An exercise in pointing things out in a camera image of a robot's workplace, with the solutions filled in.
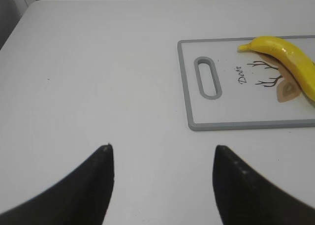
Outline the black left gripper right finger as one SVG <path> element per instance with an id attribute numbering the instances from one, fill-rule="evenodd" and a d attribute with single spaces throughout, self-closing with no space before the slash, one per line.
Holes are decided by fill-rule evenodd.
<path id="1" fill-rule="evenodd" d="M 315 210 L 272 184 L 224 145 L 215 150 L 212 182 L 225 225 L 313 225 Z"/>

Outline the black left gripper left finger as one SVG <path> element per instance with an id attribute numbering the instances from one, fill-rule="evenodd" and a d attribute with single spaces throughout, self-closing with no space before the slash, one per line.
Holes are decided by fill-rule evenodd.
<path id="1" fill-rule="evenodd" d="M 2 225 L 101 225 L 114 187 L 111 144 L 34 198 L 0 215 Z"/>

